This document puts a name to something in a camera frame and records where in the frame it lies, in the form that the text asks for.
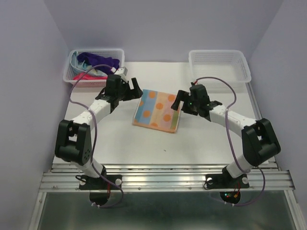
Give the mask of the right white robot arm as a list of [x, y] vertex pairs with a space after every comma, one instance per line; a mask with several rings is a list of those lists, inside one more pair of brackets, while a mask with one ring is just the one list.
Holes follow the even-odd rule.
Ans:
[[268, 119], [255, 120], [233, 112], [219, 101], [211, 101], [203, 85], [193, 85], [189, 92], [179, 90], [171, 108], [177, 110], [180, 103], [182, 111], [198, 115], [206, 120], [226, 128], [230, 141], [230, 131], [241, 137], [242, 155], [227, 165], [221, 174], [221, 183], [231, 187], [238, 182], [238, 177], [248, 173], [281, 152], [281, 146]]

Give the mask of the light blue dotted towel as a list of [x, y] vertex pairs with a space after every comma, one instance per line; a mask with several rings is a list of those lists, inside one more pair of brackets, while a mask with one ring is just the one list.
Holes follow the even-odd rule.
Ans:
[[[85, 73], [87, 70], [89, 70], [92, 66], [88, 65], [85, 63], [85, 61], [83, 62], [79, 62], [77, 60], [77, 56], [79, 55], [78, 51], [73, 51], [71, 54], [71, 59], [70, 59], [70, 66], [72, 67], [73, 71], [76, 74], [80, 74], [80, 73]], [[98, 77], [98, 78], [102, 78], [102, 77], [106, 77], [107, 75], [97, 69], [92, 69], [88, 72], [88, 75], [93, 76], [93, 77]]]

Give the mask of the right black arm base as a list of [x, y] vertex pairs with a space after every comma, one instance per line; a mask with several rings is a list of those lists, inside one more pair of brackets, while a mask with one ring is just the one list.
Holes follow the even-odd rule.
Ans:
[[203, 188], [205, 190], [220, 190], [220, 197], [226, 204], [237, 205], [241, 199], [241, 190], [249, 188], [247, 175], [238, 178], [224, 176], [222, 174], [207, 174]]

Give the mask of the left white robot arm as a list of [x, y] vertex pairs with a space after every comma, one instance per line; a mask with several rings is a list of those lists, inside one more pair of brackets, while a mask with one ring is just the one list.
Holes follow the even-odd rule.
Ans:
[[55, 156], [76, 165], [97, 189], [106, 185], [104, 166], [93, 157], [93, 141], [97, 141], [98, 123], [111, 114], [120, 101], [141, 98], [143, 92], [136, 78], [123, 80], [123, 75], [112, 74], [107, 77], [106, 86], [95, 97], [90, 106], [71, 101], [85, 108], [72, 120], [59, 123], [55, 145]]

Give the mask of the orange dotted towel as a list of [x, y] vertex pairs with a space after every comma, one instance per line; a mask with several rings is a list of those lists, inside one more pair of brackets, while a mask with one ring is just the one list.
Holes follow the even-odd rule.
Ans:
[[176, 133], [180, 108], [173, 110], [176, 95], [144, 89], [132, 124], [167, 133]]

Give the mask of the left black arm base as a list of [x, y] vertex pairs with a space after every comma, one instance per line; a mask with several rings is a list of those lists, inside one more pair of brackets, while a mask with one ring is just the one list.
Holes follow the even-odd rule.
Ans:
[[119, 201], [112, 201], [111, 194], [113, 191], [119, 191], [122, 184], [122, 175], [107, 175], [106, 178], [116, 186], [106, 182], [101, 178], [92, 178], [86, 175], [76, 175], [79, 181], [79, 190], [90, 191], [89, 200], [91, 205], [97, 208], [111, 208], [118, 204]]

